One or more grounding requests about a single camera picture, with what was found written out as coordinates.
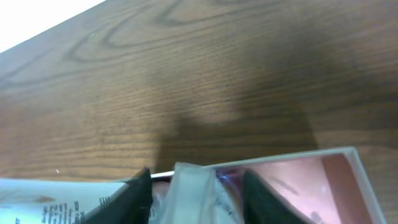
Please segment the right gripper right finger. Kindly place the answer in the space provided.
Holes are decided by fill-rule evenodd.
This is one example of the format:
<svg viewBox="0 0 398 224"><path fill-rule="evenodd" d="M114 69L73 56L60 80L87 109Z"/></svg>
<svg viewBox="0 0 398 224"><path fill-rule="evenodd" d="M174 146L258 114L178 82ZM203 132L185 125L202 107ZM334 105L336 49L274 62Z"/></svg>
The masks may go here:
<svg viewBox="0 0 398 224"><path fill-rule="evenodd" d="M289 209L251 170L243 174L242 200L244 222L247 224L308 223L303 216Z"/></svg>

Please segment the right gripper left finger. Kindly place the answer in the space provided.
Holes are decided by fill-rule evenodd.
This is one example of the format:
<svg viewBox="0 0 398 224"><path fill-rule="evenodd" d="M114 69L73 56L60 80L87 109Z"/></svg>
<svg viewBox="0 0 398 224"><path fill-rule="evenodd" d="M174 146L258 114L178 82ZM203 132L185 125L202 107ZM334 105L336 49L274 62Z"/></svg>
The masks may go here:
<svg viewBox="0 0 398 224"><path fill-rule="evenodd" d="M90 211L82 224L148 224L152 206L152 179L142 169L117 190L110 200Z"/></svg>

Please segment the clear spray bottle dark liquid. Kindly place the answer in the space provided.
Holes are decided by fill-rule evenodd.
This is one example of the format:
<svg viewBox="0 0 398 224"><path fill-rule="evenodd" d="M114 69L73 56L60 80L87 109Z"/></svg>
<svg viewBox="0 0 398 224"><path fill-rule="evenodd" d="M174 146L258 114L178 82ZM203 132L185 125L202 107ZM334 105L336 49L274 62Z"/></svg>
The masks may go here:
<svg viewBox="0 0 398 224"><path fill-rule="evenodd" d="M242 224L239 190L215 169L178 162L152 184L149 224Z"/></svg>

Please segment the white Pantene tube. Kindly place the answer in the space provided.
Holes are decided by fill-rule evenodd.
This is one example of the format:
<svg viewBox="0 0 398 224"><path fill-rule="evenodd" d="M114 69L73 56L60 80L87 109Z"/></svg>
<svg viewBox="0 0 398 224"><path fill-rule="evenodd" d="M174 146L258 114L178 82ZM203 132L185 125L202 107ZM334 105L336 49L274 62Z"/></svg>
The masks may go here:
<svg viewBox="0 0 398 224"><path fill-rule="evenodd" d="M1 179L1 224L80 223L126 187L122 182Z"/></svg>

